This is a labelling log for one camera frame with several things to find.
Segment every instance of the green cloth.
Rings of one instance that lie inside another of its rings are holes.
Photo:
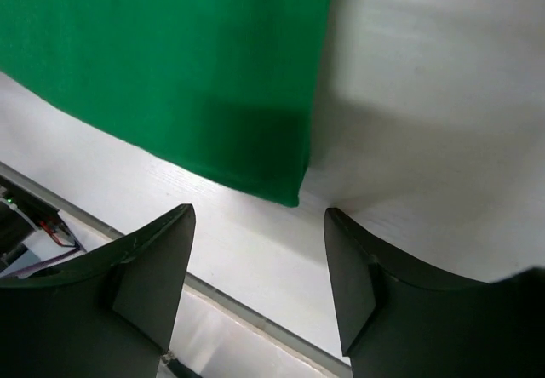
[[[0,69],[160,158],[296,206],[329,2],[0,0]]]

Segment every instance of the cable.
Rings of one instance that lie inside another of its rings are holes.
[[[61,261],[67,257],[70,257],[74,255],[75,253],[79,252],[79,248],[75,248],[70,250],[69,252],[63,253],[62,255],[58,255],[56,257],[53,257],[51,259],[47,259],[46,261],[40,261],[39,263],[36,263],[34,265],[30,265],[28,267],[24,267],[20,270],[17,270],[15,272],[12,272],[10,274],[6,274],[4,276],[0,276],[0,278],[14,278],[16,276],[20,276],[21,274],[25,274],[28,272],[37,272],[38,270],[42,270],[45,267],[54,264],[57,261]]]
[[[44,231],[49,235],[50,238],[53,239],[53,241],[55,243],[57,243],[59,246],[61,246],[61,248],[73,248],[75,247],[75,245],[72,245],[72,244],[63,244],[60,239],[57,237],[57,235],[55,235],[55,232],[53,232],[49,226],[47,226],[45,224],[45,222],[43,220],[40,221],[40,226],[42,227],[42,229],[44,229]]]
[[[9,208],[13,210],[14,212],[17,212],[21,218],[23,218],[25,221],[28,222],[30,226],[32,226],[32,229],[34,229],[35,231],[40,230],[40,228],[36,226],[36,224],[31,220],[31,218],[26,216],[26,214],[22,210],[17,208],[17,205],[15,203],[11,203],[10,201],[5,200],[4,198],[0,198],[0,202],[2,202],[4,205],[8,205]]]

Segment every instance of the purple cable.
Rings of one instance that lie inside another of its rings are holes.
[[[22,269],[19,269],[13,273],[6,274],[4,276],[1,276],[0,278],[12,278],[15,276],[20,276],[21,274],[25,274],[28,272],[36,272],[38,270],[42,270],[45,267],[52,265],[56,261],[62,261],[66,257],[70,257],[73,254],[77,253],[79,251],[79,248],[75,248],[70,250],[69,252],[63,253],[62,255],[58,255],[56,257],[52,257],[51,259],[47,259],[46,261],[40,261],[39,263],[36,263],[35,265],[27,266]]]

